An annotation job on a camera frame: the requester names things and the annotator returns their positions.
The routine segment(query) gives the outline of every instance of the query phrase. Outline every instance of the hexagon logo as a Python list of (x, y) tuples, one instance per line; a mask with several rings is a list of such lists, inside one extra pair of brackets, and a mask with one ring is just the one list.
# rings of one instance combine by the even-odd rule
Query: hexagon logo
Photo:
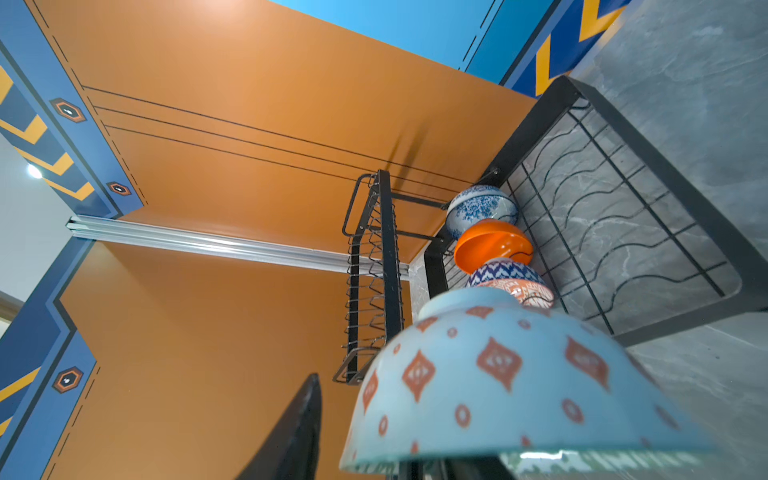
[(83, 372), (78, 367), (73, 366), (56, 375), (53, 388), (59, 393), (69, 392), (80, 385), (82, 378)]
[(131, 189), (129, 189), (125, 185), (119, 184), (118, 182), (109, 182), (107, 184), (107, 187), (109, 187), (109, 189), (115, 192), (116, 194), (122, 195), (123, 197), (127, 197), (128, 195), (131, 195)]
[(63, 98), (54, 98), (51, 100), (51, 105), (53, 105), (56, 113), (60, 114), (62, 117), (66, 117), (69, 120), (72, 120), (76, 124), (87, 120), (80, 108), (75, 107), (72, 103), (66, 101)]

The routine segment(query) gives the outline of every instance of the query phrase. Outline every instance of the red and white patterned bowl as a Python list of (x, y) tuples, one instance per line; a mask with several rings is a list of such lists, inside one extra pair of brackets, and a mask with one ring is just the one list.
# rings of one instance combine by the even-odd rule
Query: red and white patterned bowl
[(520, 302), (521, 305), (537, 306), (539, 308), (552, 308), (554, 305), (554, 294), (552, 293), (552, 290), (540, 283), (531, 282), (530, 280), (518, 280), (513, 278), (489, 280), (472, 288), (477, 288), (478, 286), (504, 290), (506, 293), (509, 293), (514, 298), (518, 299), (518, 302)]
[(710, 447), (640, 363), (589, 325), (492, 288), (432, 302), (440, 307), (425, 306), (431, 316), (372, 363), (342, 470), (392, 474), (411, 459), (501, 455), (509, 463), (529, 452), (672, 455)]

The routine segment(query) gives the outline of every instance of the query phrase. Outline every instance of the white ceiling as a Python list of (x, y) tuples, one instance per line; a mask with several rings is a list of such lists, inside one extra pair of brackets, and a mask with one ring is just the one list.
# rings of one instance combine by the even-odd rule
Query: white ceiling
[(72, 214), (0, 135), (0, 291), (27, 300), (71, 238)]

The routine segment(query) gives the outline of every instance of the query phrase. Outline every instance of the dish rack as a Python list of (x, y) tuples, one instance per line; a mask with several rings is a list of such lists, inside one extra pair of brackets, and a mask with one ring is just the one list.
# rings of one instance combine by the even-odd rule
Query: dish rack
[[(510, 194), (560, 310), (624, 346), (768, 307), (768, 262), (594, 88), (557, 79), (483, 175)], [(462, 288), (445, 227), (429, 295)]]
[[(386, 170), (357, 179), (342, 226), (342, 233), (349, 238), (347, 343), (342, 346), (346, 356), (333, 376), (334, 382), (351, 386), (362, 383), (373, 358), (403, 328), (400, 278), (408, 272), (408, 266), (400, 264), (398, 236), (435, 240), (429, 235), (397, 230), (393, 200), (444, 207), (439, 202), (393, 192)], [(357, 228), (348, 232), (353, 209), (361, 203)]]

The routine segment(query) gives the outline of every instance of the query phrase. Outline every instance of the orange panel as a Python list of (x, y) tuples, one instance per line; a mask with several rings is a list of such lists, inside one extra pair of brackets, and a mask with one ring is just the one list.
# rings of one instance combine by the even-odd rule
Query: orange panel
[[(450, 200), (534, 102), (265, 0), (37, 5), (141, 189), (136, 222), (343, 252), (360, 174)], [(442, 220), (398, 209), (403, 229)]]
[(312, 372), (317, 478), (355, 478), (338, 464), (358, 389), (330, 381), (346, 276), (97, 243), (62, 301), (101, 369), (57, 480), (234, 478)]

